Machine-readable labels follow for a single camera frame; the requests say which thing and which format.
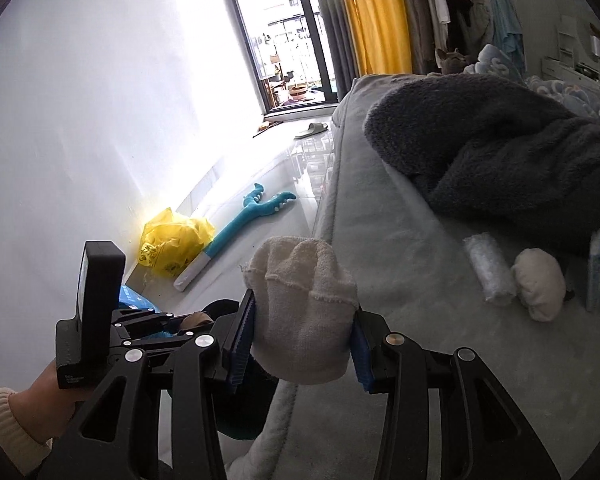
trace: window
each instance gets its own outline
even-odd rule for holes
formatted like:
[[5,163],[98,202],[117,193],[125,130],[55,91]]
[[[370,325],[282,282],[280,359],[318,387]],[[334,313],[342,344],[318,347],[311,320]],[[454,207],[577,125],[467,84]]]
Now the window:
[[266,113],[338,101],[317,0],[232,1]]

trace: fleece blanket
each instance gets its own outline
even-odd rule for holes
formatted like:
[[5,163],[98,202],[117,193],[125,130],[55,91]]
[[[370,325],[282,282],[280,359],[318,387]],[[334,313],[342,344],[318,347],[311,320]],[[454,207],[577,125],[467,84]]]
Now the fleece blanket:
[[507,218],[541,247],[588,254],[600,228],[600,118],[504,78],[455,74],[390,92],[363,131],[433,211]]

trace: plastic bag roll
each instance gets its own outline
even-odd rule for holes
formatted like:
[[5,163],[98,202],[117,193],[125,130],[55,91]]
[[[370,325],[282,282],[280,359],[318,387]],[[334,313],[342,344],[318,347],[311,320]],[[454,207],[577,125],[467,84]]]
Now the plastic bag roll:
[[484,299],[497,306],[511,303],[516,282],[495,238],[488,233],[465,238],[464,250],[482,285]]

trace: glossy floor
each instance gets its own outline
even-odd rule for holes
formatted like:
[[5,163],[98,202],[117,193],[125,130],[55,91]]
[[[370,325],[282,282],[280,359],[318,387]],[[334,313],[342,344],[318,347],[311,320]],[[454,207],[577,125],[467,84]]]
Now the glossy floor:
[[173,279],[153,276],[136,267],[127,284],[164,312],[177,316],[201,310],[215,300],[240,300],[244,282],[240,267],[272,236],[311,236],[320,200],[333,169],[330,129],[301,140],[294,136],[310,122],[330,123],[329,117],[289,121],[260,134],[247,151],[221,159],[177,209],[206,217],[219,232],[242,209],[242,198],[254,183],[264,186],[264,199],[290,191],[298,198],[275,215],[257,218],[221,251],[184,290]]

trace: gray slipper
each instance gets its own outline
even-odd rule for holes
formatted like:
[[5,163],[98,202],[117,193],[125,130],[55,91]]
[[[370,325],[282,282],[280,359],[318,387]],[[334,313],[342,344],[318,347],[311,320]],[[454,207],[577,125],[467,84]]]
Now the gray slipper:
[[296,139],[304,139],[315,134],[321,134],[328,129],[327,123],[309,123],[309,127],[296,135]]

